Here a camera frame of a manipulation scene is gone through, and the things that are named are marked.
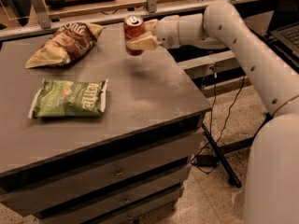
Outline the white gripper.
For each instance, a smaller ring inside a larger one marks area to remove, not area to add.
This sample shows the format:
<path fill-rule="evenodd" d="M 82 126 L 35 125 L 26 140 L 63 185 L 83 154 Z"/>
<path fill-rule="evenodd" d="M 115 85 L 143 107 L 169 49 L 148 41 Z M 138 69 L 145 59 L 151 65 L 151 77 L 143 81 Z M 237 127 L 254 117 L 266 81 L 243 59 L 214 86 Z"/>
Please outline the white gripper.
<path fill-rule="evenodd" d="M 131 50 L 154 50 L 161 45 L 166 49 L 176 49 L 180 46 L 178 22 L 179 15 L 166 16 L 159 21 L 145 21 L 146 33 L 136 37 L 127 35 L 125 45 Z"/>

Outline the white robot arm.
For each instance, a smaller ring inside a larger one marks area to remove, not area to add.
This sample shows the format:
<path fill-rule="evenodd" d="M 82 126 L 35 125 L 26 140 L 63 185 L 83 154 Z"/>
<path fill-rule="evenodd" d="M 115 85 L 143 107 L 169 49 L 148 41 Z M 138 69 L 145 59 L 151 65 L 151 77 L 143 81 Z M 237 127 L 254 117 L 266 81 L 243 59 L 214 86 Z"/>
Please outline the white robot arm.
<path fill-rule="evenodd" d="M 230 48 L 250 86 L 221 96 L 217 128 L 233 141 L 253 143 L 230 154 L 242 186 L 224 179 L 224 168 L 194 167 L 187 191 L 140 218 L 140 224 L 299 224 L 299 76 L 243 22 L 228 0 L 209 4 L 206 32 Z"/>

